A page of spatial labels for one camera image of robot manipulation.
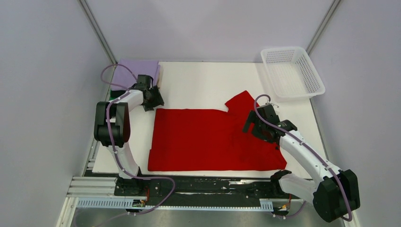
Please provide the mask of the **red t shirt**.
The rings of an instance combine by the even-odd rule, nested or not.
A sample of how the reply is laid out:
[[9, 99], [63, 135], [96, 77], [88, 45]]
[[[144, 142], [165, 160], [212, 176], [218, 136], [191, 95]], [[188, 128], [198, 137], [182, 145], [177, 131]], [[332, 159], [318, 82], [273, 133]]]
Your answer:
[[287, 166], [276, 144], [244, 133], [254, 98], [243, 91], [215, 109], [156, 110], [148, 170], [270, 171]]

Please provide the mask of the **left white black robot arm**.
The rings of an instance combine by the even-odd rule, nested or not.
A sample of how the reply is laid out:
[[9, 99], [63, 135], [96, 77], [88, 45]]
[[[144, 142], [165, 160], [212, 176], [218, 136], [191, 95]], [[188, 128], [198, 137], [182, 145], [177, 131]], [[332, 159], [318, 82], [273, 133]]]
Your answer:
[[138, 176], [140, 167], [129, 146], [130, 111], [138, 106], [142, 106], [146, 112], [153, 111], [160, 105], [163, 106], [164, 101], [159, 87], [153, 85], [153, 78], [149, 75], [138, 75], [137, 82], [124, 94], [96, 105], [94, 138], [112, 154], [119, 178], [128, 180], [126, 188], [133, 195], [144, 192], [143, 180], [149, 178]]

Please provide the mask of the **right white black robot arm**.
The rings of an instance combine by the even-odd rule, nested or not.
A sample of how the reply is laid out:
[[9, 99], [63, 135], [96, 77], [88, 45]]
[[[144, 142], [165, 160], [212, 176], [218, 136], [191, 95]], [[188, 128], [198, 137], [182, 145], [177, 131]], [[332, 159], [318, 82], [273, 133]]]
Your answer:
[[270, 191], [275, 197], [286, 193], [313, 205], [326, 222], [338, 218], [352, 220], [352, 211], [360, 208], [358, 179], [348, 169], [342, 170], [319, 155], [309, 145], [298, 128], [289, 120], [281, 121], [271, 104], [254, 107], [243, 127], [268, 143], [275, 143], [287, 151], [310, 175], [311, 179], [296, 176], [289, 170], [279, 170], [271, 176]]

